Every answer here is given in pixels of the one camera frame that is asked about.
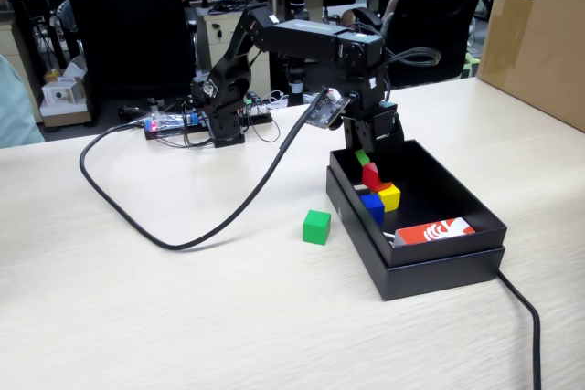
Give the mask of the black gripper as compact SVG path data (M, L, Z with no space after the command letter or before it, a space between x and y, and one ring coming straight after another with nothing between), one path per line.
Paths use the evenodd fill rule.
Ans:
M346 148L351 150L362 166L370 163L369 155L382 154L404 142L398 105L382 100L358 110L353 104L343 114Z

